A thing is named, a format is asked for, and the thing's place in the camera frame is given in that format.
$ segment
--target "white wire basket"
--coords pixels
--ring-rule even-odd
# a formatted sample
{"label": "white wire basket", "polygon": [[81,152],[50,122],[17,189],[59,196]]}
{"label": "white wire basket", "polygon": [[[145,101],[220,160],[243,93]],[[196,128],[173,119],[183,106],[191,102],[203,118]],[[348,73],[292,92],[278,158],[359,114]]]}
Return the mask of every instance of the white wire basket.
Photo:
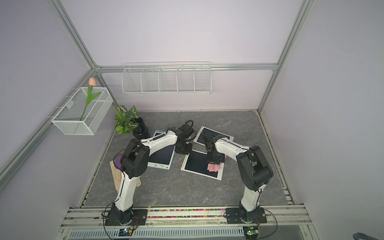
{"label": "white wire basket", "polygon": [[124,68],[121,75],[125,94],[211,93],[212,76],[209,65]]}
{"label": "white wire basket", "polygon": [[52,123],[65,135],[94,135],[107,114],[113,100],[107,88],[92,89],[92,94],[101,92],[85,109],[87,87],[79,88],[62,109],[53,117]]}

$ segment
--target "purple object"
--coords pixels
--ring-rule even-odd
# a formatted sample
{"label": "purple object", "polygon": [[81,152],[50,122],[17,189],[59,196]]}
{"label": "purple object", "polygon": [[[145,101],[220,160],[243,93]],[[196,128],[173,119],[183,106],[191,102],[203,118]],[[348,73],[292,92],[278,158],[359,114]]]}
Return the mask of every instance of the purple object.
{"label": "purple object", "polygon": [[121,158],[122,158],[122,155],[118,154],[113,160],[113,164],[115,165],[115,168],[119,170],[121,170]]}

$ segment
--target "table surface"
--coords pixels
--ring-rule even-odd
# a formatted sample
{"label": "table surface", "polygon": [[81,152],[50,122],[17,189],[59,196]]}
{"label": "table surface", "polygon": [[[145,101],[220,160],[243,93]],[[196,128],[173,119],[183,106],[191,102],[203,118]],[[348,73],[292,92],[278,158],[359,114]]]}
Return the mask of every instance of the table surface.
{"label": "table surface", "polygon": [[[167,127],[179,127],[192,119],[193,128],[201,126],[234,137],[234,142],[244,145],[258,145],[265,154],[275,174],[265,187],[261,205],[287,205],[280,180],[266,144],[257,114],[255,112],[159,112],[139,113],[148,126],[150,134]],[[117,152],[127,147],[132,134],[114,134],[104,159],[92,183],[83,207],[105,207],[117,196],[109,161]],[[193,143],[193,149],[206,152],[205,147]],[[230,206],[238,205],[244,192],[237,163],[226,158],[222,180],[216,180],[191,172],[181,171],[184,155],[175,154],[170,170],[148,167],[141,176],[142,185],[136,188],[133,203],[135,207],[166,206]]]}

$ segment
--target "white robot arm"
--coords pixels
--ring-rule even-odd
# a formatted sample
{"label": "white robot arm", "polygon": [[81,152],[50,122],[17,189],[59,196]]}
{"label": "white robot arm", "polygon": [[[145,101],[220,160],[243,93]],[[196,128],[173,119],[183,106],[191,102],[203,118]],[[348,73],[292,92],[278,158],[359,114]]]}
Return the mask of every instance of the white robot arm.
{"label": "white robot arm", "polygon": [[224,154],[237,161],[240,176],[245,184],[244,195],[239,203],[239,214],[243,222],[252,222],[260,207],[260,194],[273,177],[272,168],[265,155],[258,146],[242,146],[212,133],[205,134],[203,140],[208,163],[224,162]]}
{"label": "white robot arm", "polygon": [[188,120],[181,127],[172,127],[156,137],[143,140],[134,138],[129,142],[129,147],[125,149],[123,154],[116,155],[114,162],[118,161],[121,164],[121,183],[111,211],[121,225],[127,224],[131,220],[136,184],[147,169],[149,156],[164,147],[174,144],[176,153],[190,153],[192,143],[189,142],[196,137],[196,132],[192,126],[193,121]]}
{"label": "white robot arm", "polygon": [[[192,144],[188,142],[193,140],[189,137],[192,133],[196,134],[192,126],[193,121],[189,120],[180,128],[170,128],[166,133],[156,137],[130,141],[129,147],[118,159],[121,163],[122,179],[118,196],[111,209],[119,224],[128,224],[132,218],[136,183],[147,169],[149,156],[173,144],[175,144],[175,152],[189,154],[192,150]],[[272,169],[261,149],[258,146],[238,145],[220,135],[215,137],[212,133],[205,134],[203,140],[207,149],[208,163],[220,164],[224,162],[225,154],[237,161],[242,181],[245,184],[238,213],[243,222],[254,221],[260,206],[260,194],[273,176]]]}

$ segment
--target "artificial plant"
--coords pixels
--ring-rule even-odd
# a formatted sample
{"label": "artificial plant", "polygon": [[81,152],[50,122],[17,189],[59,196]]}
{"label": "artificial plant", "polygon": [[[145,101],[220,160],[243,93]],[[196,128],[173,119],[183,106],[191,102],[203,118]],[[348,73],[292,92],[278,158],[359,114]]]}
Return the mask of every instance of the artificial plant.
{"label": "artificial plant", "polygon": [[80,118],[80,121],[83,119],[83,116],[84,116],[84,113],[85,113],[85,109],[87,108],[88,104],[93,100],[95,99],[95,97],[97,97],[101,92],[98,92],[98,93],[95,93],[92,95],[92,88],[93,87],[96,87],[96,80],[94,78],[90,78],[89,79],[89,82],[88,82],[88,93],[87,93],[87,99],[85,100],[85,107],[84,107],[84,111],[83,111],[83,114],[81,115],[81,118]]}
{"label": "artificial plant", "polygon": [[136,119],[139,117],[137,116],[137,109],[135,106],[132,106],[128,113],[123,105],[116,107],[115,110],[115,120],[118,122],[116,125],[116,132],[118,134],[130,133],[132,130],[138,128],[139,124]]}

